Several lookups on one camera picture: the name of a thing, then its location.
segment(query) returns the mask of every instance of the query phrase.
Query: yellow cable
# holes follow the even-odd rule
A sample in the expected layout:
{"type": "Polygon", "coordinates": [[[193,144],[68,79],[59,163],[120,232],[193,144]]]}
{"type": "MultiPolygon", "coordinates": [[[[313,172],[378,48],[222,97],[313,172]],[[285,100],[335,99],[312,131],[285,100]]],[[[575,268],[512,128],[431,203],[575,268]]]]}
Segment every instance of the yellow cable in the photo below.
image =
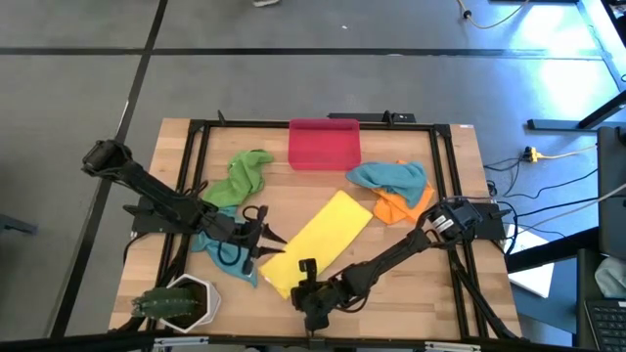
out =
{"type": "MultiPolygon", "coordinates": [[[[466,4],[463,2],[463,0],[457,0],[457,2],[459,3],[459,6],[461,6],[461,9],[463,10],[463,12],[466,12],[468,10],[468,8],[466,7],[466,4]]],[[[521,10],[521,8],[523,8],[524,6],[526,6],[526,4],[528,4],[530,2],[530,0],[525,0],[521,5],[519,5],[519,7],[517,9],[515,9],[515,11],[513,11],[510,15],[506,16],[505,18],[503,18],[501,21],[499,22],[495,22],[491,25],[480,25],[478,23],[476,23],[473,18],[471,17],[471,15],[468,16],[468,20],[471,24],[473,24],[473,26],[475,26],[478,29],[489,29],[489,28],[493,28],[496,25],[502,24],[504,22],[506,22],[508,19],[510,19],[511,17],[513,17],[517,12],[519,12],[519,10],[521,10]]]]}
{"type": "Polygon", "coordinates": [[[560,155],[543,155],[541,153],[537,153],[537,158],[560,158],[560,157],[565,157],[565,156],[570,156],[570,155],[575,155],[575,154],[579,154],[579,153],[583,153],[585,151],[588,151],[589,149],[595,149],[596,145],[593,146],[589,146],[587,148],[583,148],[581,150],[578,151],[574,151],[574,152],[569,152],[569,153],[565,153],[565,154],[560,154],[560,155]]]}

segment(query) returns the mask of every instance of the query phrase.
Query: potted plant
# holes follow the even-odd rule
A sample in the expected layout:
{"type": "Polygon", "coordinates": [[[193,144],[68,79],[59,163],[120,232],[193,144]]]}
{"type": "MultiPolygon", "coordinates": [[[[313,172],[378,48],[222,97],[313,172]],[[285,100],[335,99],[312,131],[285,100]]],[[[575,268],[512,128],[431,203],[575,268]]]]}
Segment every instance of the potted plant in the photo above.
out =
{"type": "Polygon", "coordinates": [[[213,321],[221,297],[215,287],[184,274],[167,287],[155,287],[132,300],[133,317],[159,320],[183,333],[213,321]]]}

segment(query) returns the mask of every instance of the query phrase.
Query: orange cloth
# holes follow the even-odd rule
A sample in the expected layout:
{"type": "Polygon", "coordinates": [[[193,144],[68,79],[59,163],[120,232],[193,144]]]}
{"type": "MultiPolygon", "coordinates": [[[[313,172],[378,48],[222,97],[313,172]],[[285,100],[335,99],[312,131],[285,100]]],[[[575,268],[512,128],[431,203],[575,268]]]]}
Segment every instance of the orange cloth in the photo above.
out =
{"type": "MultiPolygon", "coordinates": [[[[404,164],[407,162],[398,160],[398,163],[404,164]]],[[[382,189],[373,189],[372,191],[380,195],[376,206],[374,206],[374,215],[387,225],[395,224],[405,218],[414,223],[418,222],[418,218],[426,210],[432,195],[434,195],[434,189],[426,181],[422,198],[420,198],[418,205],[411,209],[407,206],[407,200],[400,195],[390,194],[382,189]]]]}

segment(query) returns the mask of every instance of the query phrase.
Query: red plastic container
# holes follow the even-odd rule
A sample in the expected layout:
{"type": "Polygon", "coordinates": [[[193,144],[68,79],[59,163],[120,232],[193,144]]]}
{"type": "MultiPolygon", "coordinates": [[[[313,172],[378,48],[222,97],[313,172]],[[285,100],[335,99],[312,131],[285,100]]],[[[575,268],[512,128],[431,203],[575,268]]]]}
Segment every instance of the red plastic container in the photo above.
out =
{"type": "Polygon", "coordinates": [[[290,121],[289,162],[294,170],[351,170],[361,163],[359,121],[290,121]]]}

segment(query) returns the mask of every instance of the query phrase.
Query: gray concrete floor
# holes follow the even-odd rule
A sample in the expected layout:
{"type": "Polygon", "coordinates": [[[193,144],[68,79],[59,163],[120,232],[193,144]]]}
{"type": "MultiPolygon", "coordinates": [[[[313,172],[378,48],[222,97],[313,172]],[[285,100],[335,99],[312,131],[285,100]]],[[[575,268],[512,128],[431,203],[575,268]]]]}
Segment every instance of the gray concrete floor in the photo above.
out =
{"type": "MultiPolygon", "coordinates": [[[[514,8],[466,2],[484,23],[514,8]]],[[[157,3],[3,1],[0,47],[143,47],[157,3]]],[[[594,0],[585,4],[591,13],[597,10],[594,0]]],[[[551,51],[534,59],[152,57],[126,140],[144,164],[150,162],[164,117],[214,118],[218,109],[231,119],[409,111],[420,122],[474,124],[485,162],[516,156],[526,146],[559,154],[594,144],[594,135],[531,132],[523,128],[525,120],[579,119],[618,93],[602,60],[576,58],[598,48],[574,5],[531,5],[500,27],[478,30],[459,21],[454,0],[284,0],[268,9],[254,9],[246,0],[171,1],[156,46],[551,51]]],[[[0,56],[0,213],[40,228],[37,237],[13,232],[0,237],[0,340],[47,333],[97,184],[80,172],[80,160],[95,140],[114,135],[138,63],[136,56],[0,56]]],[[[524,164],[514,190],[534,193],[596,165],[594,153],[524,164]]],[[[510,183],[506,173],[488,177],[502,191],[510,183]]],[[[532,210],[593,197],[597,186],[590,178],[550,192],[550,200],[515,198],[512,203],[518,211],[532,210]]],[[[69,334],[107,329],[131,222],[121,206],[136,199],[112,189],[69,334]]],[[[543,228],[572,234],[597,221],[597,210],[589,208],[543,228]]],[[[558,264],[555,277],[571,283],[572,265],[558,264]]],[[[516,289],[515,299],[519,312],[532,315],[522,304],[528,300],[524,292],[516,289]]],[[[562,309],[569,318],[570,308],[562,309]]],[[[537,341],[570,343],[567,332],[523,316],[522,328],[537,341]]]]}

